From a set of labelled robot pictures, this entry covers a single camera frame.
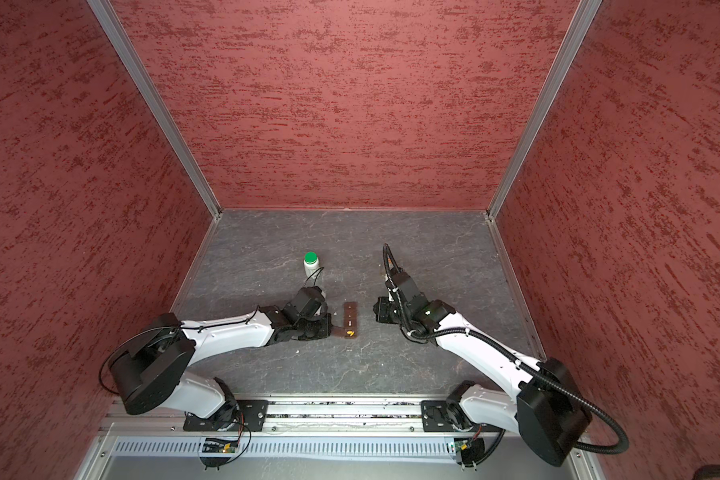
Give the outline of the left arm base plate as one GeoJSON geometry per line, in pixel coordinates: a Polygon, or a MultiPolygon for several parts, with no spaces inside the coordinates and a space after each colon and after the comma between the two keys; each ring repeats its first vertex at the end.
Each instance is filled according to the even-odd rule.
{"type": "Polygon", "coordinates": [[[267,416],[267,400],[235,400],[225,402],[208,418],[186,413],[186,432],[236,432],[248,429],[260,432],[267,416]]]}

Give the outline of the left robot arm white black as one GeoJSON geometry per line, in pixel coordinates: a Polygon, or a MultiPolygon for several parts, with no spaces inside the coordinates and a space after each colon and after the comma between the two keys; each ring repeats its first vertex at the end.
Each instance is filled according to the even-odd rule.
{"type": "Polygon", "coordinates": [[[325,339],[331,329],[322,289],[306,286],[283,307],[258,306],[237,317],[181,321],[163,314],[118,346],[102,368],[127,414],[165,408],[185,413],[186,431],[228,431],[243,423],[231,389],[221,379],[190,372],[191,366],[237,350],[325,339]]]}

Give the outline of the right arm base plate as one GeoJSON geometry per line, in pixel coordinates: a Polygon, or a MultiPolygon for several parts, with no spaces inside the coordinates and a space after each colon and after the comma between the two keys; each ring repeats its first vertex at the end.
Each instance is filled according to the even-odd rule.
{"type": "Polygon", "coordinates": [[[498,433],[500,429],[471,421],[461,406],[447,400],[423,400],[420,403],[423,430],[427,433],[498,433]]]}

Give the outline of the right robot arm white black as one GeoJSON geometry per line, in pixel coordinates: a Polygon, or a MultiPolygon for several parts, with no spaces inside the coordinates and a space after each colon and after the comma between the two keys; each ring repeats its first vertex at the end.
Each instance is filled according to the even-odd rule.
{"type": "Polygon", "coordinates": [[[529,449],[560,466],[592,421],[570,371],[513,350],[470,324],[451,305],[428,300],[400,268],[385,276],[388,294],[374,306],[376,321],[397,324],[414,342],[431,343],[467,361],[506,394],[465,382],[449,397],[460,429],[488,424],[520,435],[529,449]]]}

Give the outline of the white pill bottle green cap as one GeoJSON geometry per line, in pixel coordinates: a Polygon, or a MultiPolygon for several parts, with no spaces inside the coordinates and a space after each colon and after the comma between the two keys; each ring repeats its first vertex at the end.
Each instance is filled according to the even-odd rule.
{"type": "Polygon", "coordinates": [[[318,255],[313,251],[307,252],[303,257],[303,267],[306,277],[312,277],[320,268],[318,255]]]}

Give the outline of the brown weekly pill organizer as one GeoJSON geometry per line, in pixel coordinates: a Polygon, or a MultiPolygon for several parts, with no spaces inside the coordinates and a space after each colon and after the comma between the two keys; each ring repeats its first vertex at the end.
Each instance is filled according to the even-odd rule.
{"type": "Polygon", "coordinates": [[[358,303],[355,301],[343,304],[343,316],[340,325],[334,325],[332,335],[345,339],[353,339],[357,336],[358,325],[358,303]]]}

